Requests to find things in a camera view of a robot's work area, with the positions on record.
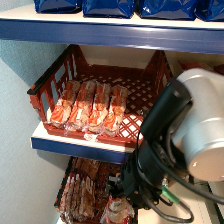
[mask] plastic wrapper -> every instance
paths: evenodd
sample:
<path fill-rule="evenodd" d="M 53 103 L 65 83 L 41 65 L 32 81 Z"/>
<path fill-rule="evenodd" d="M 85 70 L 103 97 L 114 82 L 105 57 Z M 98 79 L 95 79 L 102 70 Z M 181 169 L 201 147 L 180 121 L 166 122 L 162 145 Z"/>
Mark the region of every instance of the plastic wrapper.
<path fill-rule="evenodd" d="M 179 64 L 184 71 L 192 69 L 192 68 L 202 68 L 202 69 L 214 72 L 213 68 L 204 62 L 199 62 L 199 61 L 181 62 L 181 61 L 179 61 Z"/>
<path fill-rule="evenodd" d="M 139 0 L 142 18 L 194 20 L 198 0 Z"/>
<path fill-rule="evenodd" d="M 81 0 L 34 0 L 36 12 L 68 13 L 81 10 Z"/>
<path fill-rule="evenodd" d="M 89 130 L 100 133 L 102 125 L 108 114 L 111 85 L 97 82 L 96 93 L 93 103 L 93 111 L 89 118 Z"/>
<path fill-rule="evenodd" d="M 113 88 L 110 101 L 109 113 L 103 124 L 102 133 L 109 136 L 116 136 L 119 127 L 123 121 L 124 111 L 126 109 L 126 101 L 128 97 L 128 89 L 117 85 Z"/>
<path fill-rule="evenodd" d="M 198 0 L 196 15 L 204 21 L 224 21 L 223 0 Z"/>
<path fill-rule="evenodd" d="M 73 194 L 72 194 L 72 200 L 71 200 L 71 207 L 70 207 L 70 212 L 71 212 L 73 218 L 75 218 L 74 214 L 75 214 L 75 210 L 77 207 L 80 184 L 81 184 L 80 175 L 76 174 L 75 184 L 74 184 L 74 189 L 73 189 Z"/>
<path fill-rule="evenodd" d="M 127 202 L 125 197 L 113 199 L 109 197 L 109 201 L 101 217 L 101 224 L 126 224 L 128 217 L 134 217 L 134 209 Z"/>
<path fill-rule="evenodd" d="M 81 216 L 82 221 L 83 217 L 86 219 L 92 219 L 94 217 L 95 210 L 95 184 L 87 176 L 83 180 L 82 185 L 82 194 L 81 194 L 81 203 L 79 207 L 79 215 Z"/>
<path fill-rule="evenodd" d="M 82 172 L 85 172 L 85 174 L 87 174 L 91 178 L 91 180 L 95 180 L 99 166 L 99 161 L 84 159 L 81 170 Z"/>
<path fill-rule="evenodd" d="M 70 182 L 71 182 L 71 177 L 68 176 L 68 179 L 67 179 L 67 182 L 65 185 L 65 189 L 64 189 L 62 197 L 61 197 L 60 206 L 59 206 L 60 213 L 65 213 L 65 211 L 66 211 L 66 198 L 67 198 Z"/>
<path fill-rule="evenodd" d="M 66 202 L 65 202 L 65 219 L 68 223 L 72 223 L 73 217 L 71 214 L 71 202 L 72 202 L 72 196 L 73 196 L 73 191 L 74 191 L 74 186 L 75 186 L 75 179 L 76 175 L 75 173 L 70 173 L 69 174 L 71 181 L 68 189 L 68 193 L 66 196 Z"/>
<path fill-rule="evenodd" d="M 83 0 L 83 14 L 87 17 L 131 18 L 137 0 Z"/>
<path fill-rule="evenodd" d="M 66 133 L 68 131 L 75 130 L 83 131 L 83 129 L 88 126 L 95 89 L 95 81 L 87 81 L 82 83 L 67 123 Z"/>
<path fill-rule="evenodd" d="M 52 125 L 57 128 L 64 127 L 71 114 L 72 106 L 75 102 L 79 88 L 80 82 L 78 81 L 71 80 L 66 83 L 62 96 L 55 105 L 50 118 Z"/>

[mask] pantry shelf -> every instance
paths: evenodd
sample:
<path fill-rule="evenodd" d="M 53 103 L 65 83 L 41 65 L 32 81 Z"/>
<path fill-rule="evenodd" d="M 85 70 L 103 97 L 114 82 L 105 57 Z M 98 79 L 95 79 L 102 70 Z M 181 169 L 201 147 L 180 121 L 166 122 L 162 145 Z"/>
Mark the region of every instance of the pantry shelf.
<path fill-rule="evenodd" d="M 119 164 L 125 162 L 134 150 L 124 146 L 49 135 L 42 122 L 31 136 L 31 146 L 34 149 Z"/>
<path fill-rule="evenodd" d="M 224 23 L 38 14 L 31 4 L 0 13 L 0 39 L 224 54 Z"/>

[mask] lower shelf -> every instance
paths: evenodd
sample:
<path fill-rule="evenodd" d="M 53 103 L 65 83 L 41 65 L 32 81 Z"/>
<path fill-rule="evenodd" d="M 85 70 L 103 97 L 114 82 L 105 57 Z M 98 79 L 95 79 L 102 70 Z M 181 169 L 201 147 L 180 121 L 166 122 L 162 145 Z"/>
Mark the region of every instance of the lower shelf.
<path fill-rule="evenodd" d="M 40 122 L 31 136 L 34 149 L 121 164 L 134 148 L 49 135 Z"/>

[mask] plastic crate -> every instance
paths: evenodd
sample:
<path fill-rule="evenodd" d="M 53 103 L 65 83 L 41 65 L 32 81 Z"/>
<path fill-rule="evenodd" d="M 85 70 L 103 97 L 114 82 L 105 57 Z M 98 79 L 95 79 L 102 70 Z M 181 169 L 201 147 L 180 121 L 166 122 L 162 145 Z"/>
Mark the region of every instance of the plastic crate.
<path fill-rule="evenodd" d="M 64 136 L 64 130 L 47 123 L 47 114 L 44 110 L 42 95 L 51 112 L 54 110 L 53 88 L 57 98 L 63 92 L 64 84 L 70 79 L 86 81 L 96 79 L 101 83 L 110 83 L 112 86 L 120 84 L 129 90 L 127 107 L 119 134 L 116 137 L 97 136 L 99 142 L 113 145 L 135 147 L 136 136 L 142 123 L 141 110 L 150 109 L 167 81 L 172 77 L 170 66 L 163 51 L 155 51 L 145 69 L 127 68 L 106 65 L 89 65 L 78 45 L 70 45 L 49 69 L 28 90 L 30 102 L 39 116 L 48 134 Z M 83 132 L 69 132 L 70 138 L 84 139 Z"/>
<path fill-rule="evenodd" d="M 67 169 L 65 171 L 61 186 L 59 188 L 57 197 L 55 199 L 54 207 L 57 212 L 59 212 L 59 206 L 62 199 L 63 192 L 65 190 L 65 185 L 67 183 L 68 176 L 71 172 L 75 172 L 71 170 L 72 167 L 72 160 L 74 157 L 71 157 L 67 166 Z M 79 222 L 77 220 L 74 220 L 73 223 L 82 223 L 82 224 L 99 224 L 101 216 L 103 214 L 104 208 L 106 207 L 106 204 L 108 202 L 109 196 L 105 194 L 105 188 L 106 188 L 106 179 L 108 177 L 109 173 L 116 174 L 120 173 L 121 166 L 119 164 L 113 164 L 113 163 L 105 163 L 101 162 L 95 182 L 95 212 L 94 217 L 92 220 L 86 220 L 84 222 Z"/>

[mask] white shelf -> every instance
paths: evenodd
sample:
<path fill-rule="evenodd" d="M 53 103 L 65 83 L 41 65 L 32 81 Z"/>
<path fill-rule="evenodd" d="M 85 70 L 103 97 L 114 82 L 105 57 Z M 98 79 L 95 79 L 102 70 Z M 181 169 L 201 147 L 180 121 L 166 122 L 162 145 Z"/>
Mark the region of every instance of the white shelf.
<path fill-rule="evenodd" d="M 128 154 L 134 150 L 123 146 L 49 135 L 42 122 L 31 136 L 31 146 L 34 149 L 111 163 L 125 162 Z"/>
<path fill-rule="evenodd" d="M 141 19 L 134 13 L 131 19 L 116 18 L 89 18 L 83 17 L 83 13 L 75 14 L 43 14 L 36 13 L 34 4 L 15 8 L 0 13 L 1 19 L 11 20 L 31 20 L 31 21 L 52 21 L 52 22 L 72 22 L 72 23 L 97 23 L 97 24 L 119 24 L 136 26 L 156 26 L 156 27 L 176 27 L 176 28 L 199 28 L 199 29 L 224 29 L 222 22 L 203 22 L 199 19 L 195 21 L 175 21 L 175 20 L 153 20 Z"/>
<path fill-rule="evenodd" d="M 224 54 L 224 23 L 38 14 L 31 4 L 0 13 L 0 39 Z"/>

